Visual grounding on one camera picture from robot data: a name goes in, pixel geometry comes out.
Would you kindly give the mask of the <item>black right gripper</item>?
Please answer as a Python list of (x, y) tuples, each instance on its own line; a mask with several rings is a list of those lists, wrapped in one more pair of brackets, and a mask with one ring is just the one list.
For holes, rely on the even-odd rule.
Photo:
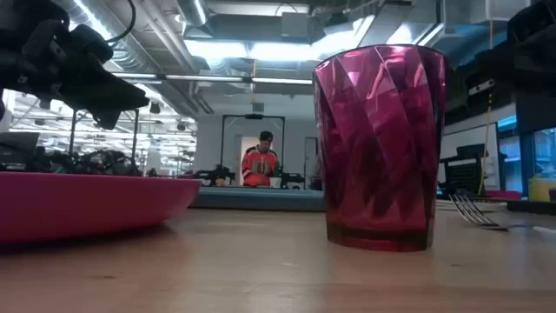
[(533, 87), (555, 86), (555, 0), (541, 0), (520, 10), (508, 22), (507, 40), (477, 53), (462, 66), (468, 97), (487, 92), (512, 93), (510, 67)]

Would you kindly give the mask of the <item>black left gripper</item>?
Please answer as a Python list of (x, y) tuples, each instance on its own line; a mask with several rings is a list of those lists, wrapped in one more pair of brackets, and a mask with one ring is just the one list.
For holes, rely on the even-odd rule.
[(1, 14), (1, 86), (87, 109), (106, 130), (149, 104), (144, 90), (89, 66), (89, 26), (71, 29), (62, 12)]

